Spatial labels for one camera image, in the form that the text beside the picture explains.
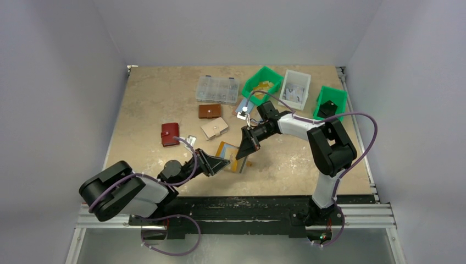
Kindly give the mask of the mustard yellow card holder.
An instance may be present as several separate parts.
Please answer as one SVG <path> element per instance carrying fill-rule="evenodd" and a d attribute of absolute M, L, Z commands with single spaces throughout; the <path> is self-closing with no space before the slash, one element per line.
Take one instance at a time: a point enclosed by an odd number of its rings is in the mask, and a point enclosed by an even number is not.
<path fill-rule="evenodd" d="M 222 141 L 219 144 L 215 156 L 230 161 L 230 164 L 223 169 L 224 171 L 232 173 L 243 173 L 246 168 L 251 168 L 253 166 L 253 163 L 249 161 L 247 157 L 236 159 L 237 153 L 237 146 Z"/>

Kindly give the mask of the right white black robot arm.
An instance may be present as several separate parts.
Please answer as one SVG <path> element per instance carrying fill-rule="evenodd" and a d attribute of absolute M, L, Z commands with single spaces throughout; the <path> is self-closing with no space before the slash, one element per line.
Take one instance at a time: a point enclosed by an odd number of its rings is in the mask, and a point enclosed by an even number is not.
<path fill-rule="evenodd" d="M 242 140 L 236 159 L 244 158 L 260 149 L 260 142 L 275 135 L 291 135 L 310 145 L 319 175 L 317 186 L 309 200 L 308 218 L 316 219 L 335 207 L 340 177 L 350 169 L 357 151 L 339 119 L 315 121 L 279 112 L 267 101 L 258 107 L 262 123 L 242 127 Z"/>

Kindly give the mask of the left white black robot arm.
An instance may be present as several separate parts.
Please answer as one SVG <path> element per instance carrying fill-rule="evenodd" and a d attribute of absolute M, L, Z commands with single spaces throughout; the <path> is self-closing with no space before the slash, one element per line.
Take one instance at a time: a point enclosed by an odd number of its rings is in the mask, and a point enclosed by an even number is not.
<path fill-rule="evenodd" d="M 88 204 L 89 213 L 100 222 L 119 214 L 148 218 L 178 196 L 176 187 L 200 174 L 214 176 L 229 164 L 228 159 L 208 155 L 198 148 L 184 163 L 169 160 L 153 178 L 136 173 L 126 161 L 119 161 L 85 181 L 79 194 Z"/>

